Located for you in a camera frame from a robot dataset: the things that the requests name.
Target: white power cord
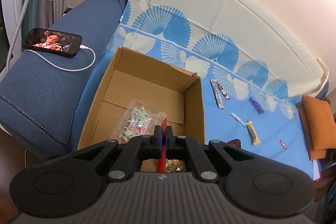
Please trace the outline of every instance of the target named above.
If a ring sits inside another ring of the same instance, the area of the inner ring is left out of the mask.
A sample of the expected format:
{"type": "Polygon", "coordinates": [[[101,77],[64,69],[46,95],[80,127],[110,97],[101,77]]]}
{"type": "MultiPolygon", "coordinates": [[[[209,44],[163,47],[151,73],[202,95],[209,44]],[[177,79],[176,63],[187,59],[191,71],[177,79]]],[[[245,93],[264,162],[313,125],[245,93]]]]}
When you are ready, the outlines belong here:
{"type": "Polygon", "coordinates": [[[89,67],[91,67],[93,65],[93,63],[95,62],[96,60],[96,54],[95,54],[95,51],[89,47],[86,47],[84,45],[80,45],[79,46],[80,48],[85,48],[85,49],[88,49],[90,51],[93,52],[93,61],[91,62],[90,65],[86,66],[85,68],[81,68],[81,69],[65,69],[65,68],[62,68],[62,67],[59,67],[58,65],[55,65],[54,63],[51,63],[48,59],[46,59],[45,57],[43,57],[42,55],[40,55],[38,52],[35,52],[33,50],[25,50],[25,52],[33,52],[34,54],[38,55],[39,57],[41,57],[43,60],[45,60],[46,62],[48,62],[50,65],[52,65],[53,67],[57,68],[57,69],[61,69],[61,70],[65,70],[65,71],[81,71],[81,70],[86,70],[88,69],[89,67]]]}
{"type": "Polygon", "coordinates": [[[25,0],[23,2],[23,5],[22,5],[22,10],[21,10],[21,15],[20,15],[20,18],[19,18],[19,22],[17,24],[16,30],[15,30],[15,33],[14,33],[13,41],[12,41],[10,47],[9,47],[9,50],[8,50],[7,61],[6,61],[6,73],[8,73],[8,71],[9,71],[9,65],[10,65],[10,62],[11,62],[14,45],[15,45],[17,36],[19,34],[19,31],[21,29],[21,24],[22,24],[23,18],[25,16],[26,10],[28,8],[28,4],[29,4],[29,0],[25,0]]]}
{"type": "Polygon", "coordinates": [[[25,167],[26,167],[26,169],[27,169],[27,151],[28,151],[28,149],[26,149],[26,151],[25,151],[25,167]]]}

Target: smartphone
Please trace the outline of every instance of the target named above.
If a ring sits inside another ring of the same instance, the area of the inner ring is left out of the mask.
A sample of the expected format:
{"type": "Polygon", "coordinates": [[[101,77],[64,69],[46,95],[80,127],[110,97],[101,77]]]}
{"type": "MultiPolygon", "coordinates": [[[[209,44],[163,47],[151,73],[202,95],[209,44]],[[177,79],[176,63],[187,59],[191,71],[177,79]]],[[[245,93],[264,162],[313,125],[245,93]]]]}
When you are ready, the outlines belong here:
{"type": "Polygon", "coordinates": [[[82,37],[78,34],[34,28],[22,40],[22,47],[71,57],[78,52],[81,43],[82,37]]]}

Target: orange pillow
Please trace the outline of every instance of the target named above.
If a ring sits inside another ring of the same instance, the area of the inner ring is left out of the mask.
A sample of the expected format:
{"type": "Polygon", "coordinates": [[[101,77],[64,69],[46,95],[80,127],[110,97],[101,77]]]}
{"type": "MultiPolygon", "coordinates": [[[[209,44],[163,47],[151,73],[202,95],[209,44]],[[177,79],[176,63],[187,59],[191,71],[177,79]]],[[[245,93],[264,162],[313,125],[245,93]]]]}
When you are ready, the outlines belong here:
{"type": "Polygon", "coordinates": [[[303,104],[309,121],[314,149],[335,149],[336,124],[328,102],[304,95],[303,104]]]}
{"type": "Polygon", "coordinates": [[[313,147],[313,141],[311,139],[311,134],[310,134],[310,127],[309,127],[309,122],[306,114],[306,110],[304,105],[298,104],[297,109],[299,111],[299,116],[300,120],[302,123],[303,127],[303,132],[306,138],[306,143],[307,143],[307,148],[308,148],[308,153],[309,153],[309,159],[310,160],[318,160],[318,159],[324,159],[327,154],[327,149],[319,149],[319,150],[314,150],[313,147]]]}

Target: candy wrapper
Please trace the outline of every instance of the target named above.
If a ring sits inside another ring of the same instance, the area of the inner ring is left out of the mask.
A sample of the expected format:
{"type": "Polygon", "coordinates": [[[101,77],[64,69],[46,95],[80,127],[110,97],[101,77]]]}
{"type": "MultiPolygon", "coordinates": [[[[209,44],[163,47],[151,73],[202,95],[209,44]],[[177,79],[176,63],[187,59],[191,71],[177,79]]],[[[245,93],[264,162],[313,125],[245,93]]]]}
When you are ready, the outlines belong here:
{"type": "Polygon", "coordinates": [[[242,142],[240,141],[240,139],[234,139],[234,140],[228,141],[227,143],[230,145],[239,147],[239,148],[241,148],[242,146],[242,142]]]}
{"type": "Polygon", "coordinates": [[[223,87],[221,86],[221,84],[218,83],[218,82],[217,82],[216,84],[217,84],[217,86],[218,86],[218,88],[219,88],[219,91],[223,94],[224,98],[225,98],[226,100],[230,100],[229,95],[227,95],[226,91],[223,89],[223,87]]]}
{"type": "Polygon", "coordinates": [[[211,83],[211,86],[212,86],[213,93],[215,95],[215,99],[216,99],[216,103],[217,103],[218,108],[223,108],[224,109],[223,99],[222,99],[222,96],[221,96],[221,92],[219,91],[219,87],[217,85],[216,80],[215,79],[210,79],[210,83],[211,83]]]}
{"type": "Polygon", "coordinates": [[[253,136],[253,144],[254,145],[260,144],[261,142],[258,138],[257,132],[255,131],[255,129],[252,125],[252,121],[247,122],[246,125],[247,125],[247,128],[249,129],[251,135],[253,136]]]}
{"type": "Polygon", "coordinates": [[[132,100],[110,139],[117,139],[119,143],[127,143],[135,136],[153,135],[155,125],[161,125],[166,117],[164,112],[154,113],[144,103],[132,100]]]}
{"type": "Polygon", "coordinates": [[[241,120],[241,118],[239,118],[236,114],[234,114],[233,112],[231,113],[231,116],[233,118],[235,118],[238,122],[240,122],[244,127],[246,127],[246,125],[244,124],[244,122],[241,120]]]}
{"type": "MultiPolygon", "coordinates": [[[[157,166],[157,160],[154,160],[154,165],[157,166]]],[[[185,172],[185,164],[182,160],[167,160],[165,173],[185,172]]]]}
{"type": "Polygon", "coordinates": [[[287,150],[287,145],[286,145],[282,140],[280,140],[280,144],[282,145],[282,147],[283,147],[284,149],[287,150]]]}
{"type": "Polygon", "coordinates": [[[256,109],[256,111],[258,111],[259,114],[263,114],[264,110],[261,107],[261,105],[258,104],[258,102],[256,102],[255,100],[253,100],[252,97],[249,98],[249,102],[254,106],[254,108],[256,109]]]}

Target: yellow snack wrapper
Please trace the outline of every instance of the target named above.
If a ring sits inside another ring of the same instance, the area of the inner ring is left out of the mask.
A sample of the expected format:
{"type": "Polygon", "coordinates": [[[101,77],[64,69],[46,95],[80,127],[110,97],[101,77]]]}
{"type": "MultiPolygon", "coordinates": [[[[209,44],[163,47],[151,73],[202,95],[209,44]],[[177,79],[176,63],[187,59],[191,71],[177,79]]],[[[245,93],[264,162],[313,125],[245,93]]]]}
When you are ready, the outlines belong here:
{"type": "Polygon", "coordinates": [[[253,144],[254,145],[260,144],[261,141],[259,140],[258,135],[257,135],[257,133],[256,133],[256,131],[255,131],[253,125],[252,125],[252,121],[246,122],[245,124],[246,124],[247,128],[249,129],[249,131],[250,131],[250,133],[253,137],[253,144]]]}

